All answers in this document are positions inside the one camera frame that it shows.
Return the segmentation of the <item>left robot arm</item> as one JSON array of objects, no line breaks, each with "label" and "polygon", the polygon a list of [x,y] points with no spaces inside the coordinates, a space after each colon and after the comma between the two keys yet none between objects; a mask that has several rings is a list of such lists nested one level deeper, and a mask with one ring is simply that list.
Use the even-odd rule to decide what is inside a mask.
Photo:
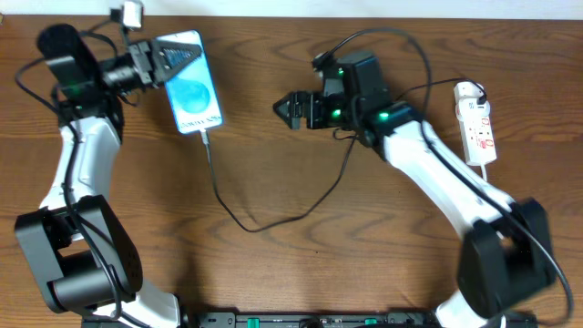
[{"label": "left robot arm", "polygon": [[49,192],[37,210],[18,216],[15,236],[50,311],[75,313],[86,327],[193,327],[179,297],[144,278],[108,198],[127,94],[169,82],[199,61],[201,40],[195,31],[159,36],[98,60],[86,36],[57,24],[37,37],[56,78],[46,106],[62,148]]}]

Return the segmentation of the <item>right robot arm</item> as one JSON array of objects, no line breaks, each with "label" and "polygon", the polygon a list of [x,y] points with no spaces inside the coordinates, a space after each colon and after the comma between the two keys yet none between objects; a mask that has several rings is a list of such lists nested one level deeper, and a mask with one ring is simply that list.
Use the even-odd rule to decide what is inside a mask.
[{"label": "right robot arm", "polygon": [[511,307],[552,285],[557,273],[547,214],[515,201],[475,174],[418,110],[394,100],[368,51],[315,59],[321,91],[295,91],[274,103],[291,129],[353,131],[367,148],[408,176],[448,218],[462,241],[457,291],[434,311],[442,327],[536,327]]}]

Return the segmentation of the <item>blue Galaxy smartphone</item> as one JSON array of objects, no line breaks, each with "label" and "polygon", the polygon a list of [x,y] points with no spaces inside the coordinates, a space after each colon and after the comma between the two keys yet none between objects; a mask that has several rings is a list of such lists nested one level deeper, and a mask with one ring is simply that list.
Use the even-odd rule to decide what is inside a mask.
[{"label": "blue Galaxy smartphone", "polygon": [[165,82],[178,131],[181,134],[190,134],[220,126],[223,123],[220,103],[199,32],[190,30],[156,39],[202,47],[202,54],[196,61]]}]

